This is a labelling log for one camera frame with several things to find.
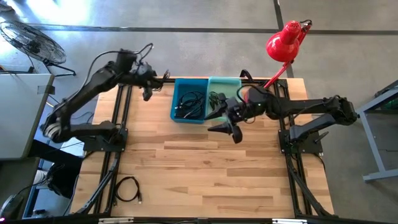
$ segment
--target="blue bin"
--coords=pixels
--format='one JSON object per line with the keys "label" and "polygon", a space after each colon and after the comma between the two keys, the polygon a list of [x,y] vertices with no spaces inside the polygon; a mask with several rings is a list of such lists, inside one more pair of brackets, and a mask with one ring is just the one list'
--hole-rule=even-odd
{"label": "blue bin", "polygon": [[[178,79],[176,79],[175,84],[174,84],[172,110],[170,112],[171,119],[173,121],[179,122],[179,123],[203,124],[205,122],[205,116],[206,116],[207,104],[208,104],[207,86],[208,86],[207,79],[197,79],[197,78],[178,78]],[[203,93],[203,95],[205,97],[203,115],[200,116],[200,118],[198,118],[198,119],[176,118],[175,117],[175,113],[176,113],[175,107],[177,106],[179,99],[184,94],[192,92],[192,91],[198,91],[200,93]]]}

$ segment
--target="lamp shade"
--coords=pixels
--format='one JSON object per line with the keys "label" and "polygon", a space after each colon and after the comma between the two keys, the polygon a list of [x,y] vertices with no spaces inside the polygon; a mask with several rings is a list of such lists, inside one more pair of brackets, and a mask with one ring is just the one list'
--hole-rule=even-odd
{"label": "lamp shade", "polygon": [[278,62],[290,62],[299,53],[300,43],[297,40],[301,25],[297,21],[286,23],[282,31],[274,34],[266,44],[268,55]]}

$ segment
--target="gray metal stand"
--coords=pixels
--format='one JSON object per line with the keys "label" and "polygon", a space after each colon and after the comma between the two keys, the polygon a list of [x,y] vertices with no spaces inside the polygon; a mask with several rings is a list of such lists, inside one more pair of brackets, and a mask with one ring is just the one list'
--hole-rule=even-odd
{"label": "gray metal stand", "polygon": [[365,129],[366,136],[368,137],[368,141],[372,149],[374,159],[376,160],[377,167],[379,168],[379,172],[364,175],[363,180],[365,182],[369,182],[371,180],[385,179],[389,177],[398,177],[398,169],[386,170],[386,168],[384,167],[383,161],[379,153],[379,149],[377,148],[377,144],[375,141],[376,137],[371,131],[367,119],[368,114],[366,113],[367,111],[374,110],[383,105],[384,103],[387,103],[397,97],[398,97],[398,86],[395,86],[390,90],[386,91],[385,93],[381,94],[380,96],[376,97],[369,103],[366,103],[362,107],[356,109],[357,114],[359,114],[361,117],[361,121]]}

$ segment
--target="black cable on floor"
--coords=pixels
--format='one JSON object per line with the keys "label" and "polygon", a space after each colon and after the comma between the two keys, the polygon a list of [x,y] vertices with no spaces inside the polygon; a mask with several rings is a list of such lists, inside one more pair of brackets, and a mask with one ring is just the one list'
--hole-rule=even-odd
{"label": "black cable on floor", "polygon": [[[137,186],[137,192],[136,192],[135,196],[134,196],[132,199],[123,199],[123,198],[120,197],[120,195],[119,195],[119,193],[118,193],[118,190],[119,190],[120,185],[121,185],[125,180],[128,180],[128,179],[132,179],[132,180],[134,181],[134,183],[135,183],[136,186]],[[142,195],[141,195],[141,191],[139,190],[139,183],[138,183],[138,180],[137,180],[135,177],[133,177],[133,176],[129,176],[129,177],[125,177],[125,178],[121,179],[121,180],[116,184],[116,186],[115,186],[115,188],[114,188],[114,191],[115,191],[115,197],[116,197],[117,199],[119,199],[120,201],[122,201],[122,202],[131,202],[131,201],[133,201],[134,199],[138,198],[138,203],[139,203],[139,204],[142,203]]]}

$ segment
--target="red desk lamp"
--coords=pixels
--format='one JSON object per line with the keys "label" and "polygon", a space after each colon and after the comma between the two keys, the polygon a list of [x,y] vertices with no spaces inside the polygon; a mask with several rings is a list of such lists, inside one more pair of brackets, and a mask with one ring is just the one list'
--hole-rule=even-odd
{"label": "red desk lamp", "polygon": [[270,57],[278,62],[284,62],[282,68],[264,85],[270,87],[282,73],[293,63],[299,53],[300,44],[312,26],[311,20],[303,22],[289,21],[282,31],[274,34],[266,44]]}

